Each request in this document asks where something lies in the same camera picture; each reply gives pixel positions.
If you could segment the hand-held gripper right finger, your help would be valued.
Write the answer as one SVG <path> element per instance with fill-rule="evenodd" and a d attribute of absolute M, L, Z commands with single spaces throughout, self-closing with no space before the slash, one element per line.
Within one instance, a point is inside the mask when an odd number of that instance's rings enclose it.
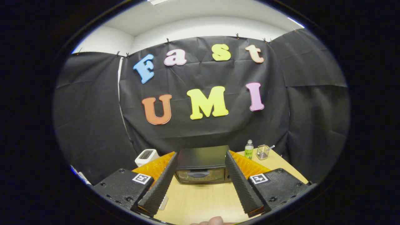
<path fill-rule="evenodd" d="M 268 170 L 235 152 L 227 151 L 225 164 L 244 212 L 251 218 L 282 208 L 313 188 L 283 168 Z"/>

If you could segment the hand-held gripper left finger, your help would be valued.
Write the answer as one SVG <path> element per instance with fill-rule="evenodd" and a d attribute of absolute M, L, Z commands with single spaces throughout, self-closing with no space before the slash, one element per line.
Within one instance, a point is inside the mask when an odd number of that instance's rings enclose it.
<path fill-rule="evenodd" d="M 94 189 L 130 211 L 153 217 L 174 176 L 177 155 L 168 153 L 132 171 L 120 168 Z"/>

